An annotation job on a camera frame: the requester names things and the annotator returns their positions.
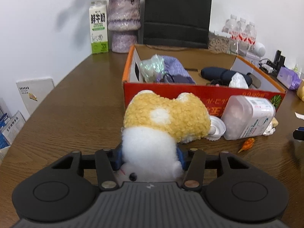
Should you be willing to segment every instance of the vase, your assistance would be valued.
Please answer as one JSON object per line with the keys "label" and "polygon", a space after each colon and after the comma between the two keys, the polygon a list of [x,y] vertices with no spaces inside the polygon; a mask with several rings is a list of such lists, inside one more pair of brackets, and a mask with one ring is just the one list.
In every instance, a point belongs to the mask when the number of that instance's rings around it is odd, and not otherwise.
{"label": "vase", "polygon": [[112,51],[129,52],[137,44],[140,28],[140,0],[109,0],[108,29],[112,31]]}

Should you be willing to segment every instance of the yellow fleece fabric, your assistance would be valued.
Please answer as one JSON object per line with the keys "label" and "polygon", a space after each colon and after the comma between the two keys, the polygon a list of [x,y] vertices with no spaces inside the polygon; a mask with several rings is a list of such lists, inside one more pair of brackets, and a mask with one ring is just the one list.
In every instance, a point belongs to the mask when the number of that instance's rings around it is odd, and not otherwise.
{"label": "yellow fleece fabric", "polygon": [[[155,109],[164,109],[169,118],[156,122],[151,117]],[[201,139],[210,130],[211,121],[208,111],[201,100],[192,93],[183,93],[183,98],[168,99],[155,93],[136,95],[127,107],[124,127],[145,126],[168,132],[176,142],[187,137]]]}

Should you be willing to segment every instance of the black eye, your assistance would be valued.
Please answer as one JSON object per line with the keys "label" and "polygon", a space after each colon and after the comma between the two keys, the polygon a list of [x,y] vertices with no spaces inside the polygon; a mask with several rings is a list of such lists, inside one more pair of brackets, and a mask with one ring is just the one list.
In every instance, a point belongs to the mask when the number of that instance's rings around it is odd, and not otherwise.
{"label": "black eye", "polygon": [[131,173],[130,176],[129,176],[129,179],[130,179],[130,181],[135,182],[136,179],[137,179],[136,174],[135,173]]}

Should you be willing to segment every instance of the red cardboard box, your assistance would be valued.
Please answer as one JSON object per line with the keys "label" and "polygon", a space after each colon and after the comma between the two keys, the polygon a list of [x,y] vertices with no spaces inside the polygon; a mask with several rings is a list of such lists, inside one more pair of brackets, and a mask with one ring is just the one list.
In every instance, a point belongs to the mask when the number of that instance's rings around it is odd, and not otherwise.
{"label": "red cardboard box", "polygon": [[[149,59],[154,54],[176,57],[186,69],[196,84],[180,83],[145,83],[142,76],[136,76],[136,64],[141,60]],[[240,89],[231,87],[216,87],[208,85],[210,81],[200,76],[200,70],[204,67],[222,67],[238,71],[242,74],[251,74],[258,89]],[[125,65],[123,78],[124,102],[128,106],[132,98],[142,90],[152,90],[156,94],[166,98],[177,98],[183,92],[193,93],[198,96],[207,107],[209,114],[221,116],[231,95],[245,95],[264,97],[271,101],[278,110],[285,89],[270,78],[263,71],[246,61],[244,58],[225,53],[218,53],[206,49],[172,48],[148,45],[134,45],[130,48]]]}

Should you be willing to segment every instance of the ribbed gray surface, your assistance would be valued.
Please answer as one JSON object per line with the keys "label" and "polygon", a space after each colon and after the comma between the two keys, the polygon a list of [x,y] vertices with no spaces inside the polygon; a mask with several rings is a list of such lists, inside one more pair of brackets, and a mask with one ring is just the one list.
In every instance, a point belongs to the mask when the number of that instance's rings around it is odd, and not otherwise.
{"label": "ribbed gray surface", "polygon": [[19,221],[14,228],[287,228],[281,221],[244,225],[211,211],[199,194],[176,183],[124,183],[103,192],[81,216],[56,224]]}

